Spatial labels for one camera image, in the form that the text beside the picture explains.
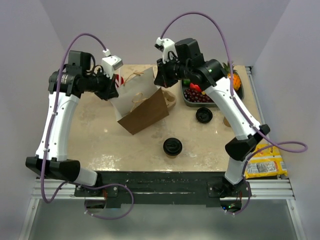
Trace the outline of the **black coffee cup lid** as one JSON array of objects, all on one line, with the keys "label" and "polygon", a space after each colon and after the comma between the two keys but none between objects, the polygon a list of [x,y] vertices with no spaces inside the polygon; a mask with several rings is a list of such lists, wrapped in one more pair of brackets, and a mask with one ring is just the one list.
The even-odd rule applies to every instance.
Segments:
[{"label": "black coffee cup lid", "polygon": [[181,153],[183,149],[182,142],[174,137],[168,138],[163,143],[163,150],[164,152],[179,152]]}]

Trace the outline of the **brown paper coffee cup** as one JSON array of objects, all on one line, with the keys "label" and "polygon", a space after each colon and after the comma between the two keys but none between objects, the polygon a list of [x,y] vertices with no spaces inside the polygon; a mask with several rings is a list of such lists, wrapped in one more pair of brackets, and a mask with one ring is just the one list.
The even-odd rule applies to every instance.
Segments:
[{"label": "brown paper coffee cup", "polygon": [[179,152],[166,152],[166,156],[170,159],[176,158],[180,153]]}]

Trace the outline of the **brown paper bag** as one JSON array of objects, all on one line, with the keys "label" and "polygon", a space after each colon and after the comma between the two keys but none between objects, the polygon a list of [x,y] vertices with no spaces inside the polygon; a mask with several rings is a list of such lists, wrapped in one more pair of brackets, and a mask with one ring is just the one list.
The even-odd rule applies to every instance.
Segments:
[{"label": "brown paper bag", "polygon": [[149,67],[118,87],[118,97],[109,100],[117,123],[132,135],[169,115],[163,91],[154,80],[153,68]]}]

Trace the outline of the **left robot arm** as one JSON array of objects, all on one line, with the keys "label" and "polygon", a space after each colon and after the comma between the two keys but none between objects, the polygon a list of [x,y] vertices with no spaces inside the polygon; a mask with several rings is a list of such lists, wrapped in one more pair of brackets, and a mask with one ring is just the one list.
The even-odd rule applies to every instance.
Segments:
[{"label": "left robot arm", "polygon": [[73,115],[85,92],[94,93],[101,100],[117,98],[116,70],[123,65],[120,57],[105,50],[100,69],[91,66],[94,57],[88,52],[71,50],[62,72],[55,71],[49,78],[49,105],[43,135],[34,156],[25,165],[37,175],[55,180],[86,185],[86,191],[99,196],[104,184],[98,173],[81,167],[78,160],[67,158],[68,139]]}]

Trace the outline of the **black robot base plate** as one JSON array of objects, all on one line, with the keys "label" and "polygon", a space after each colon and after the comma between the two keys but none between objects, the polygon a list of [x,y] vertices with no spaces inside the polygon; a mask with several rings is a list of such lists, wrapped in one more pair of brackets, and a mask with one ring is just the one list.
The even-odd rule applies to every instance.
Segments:
[{"label": "black robot base plate", "polygon": [[96,189],[78,187],[76,197],[106,199],[107,208],[122,204],[205,205],[235,212],[251,195],[248,183],[235,186],[224,172],[99,171]]}]

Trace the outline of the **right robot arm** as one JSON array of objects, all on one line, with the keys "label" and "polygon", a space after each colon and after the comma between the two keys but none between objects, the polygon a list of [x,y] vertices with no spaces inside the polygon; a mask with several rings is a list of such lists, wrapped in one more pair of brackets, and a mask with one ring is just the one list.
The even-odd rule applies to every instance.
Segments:
[{"label": "right robot arm", "polygon": [[170,88],[178,81],[190,80],[210,97],[229,122],[235,137],[225,145],[229,162],[224,177],[213,189],[223,197],[233,197],[244,181],[245,164],[264,135],[270,132],[267,124],[260,124],[240,100],[223,66],[215,59],[204,60],[198,42],[186,38],[173,42],[157,38],[155,47],[162,57],[157,60],[154,84]]}]

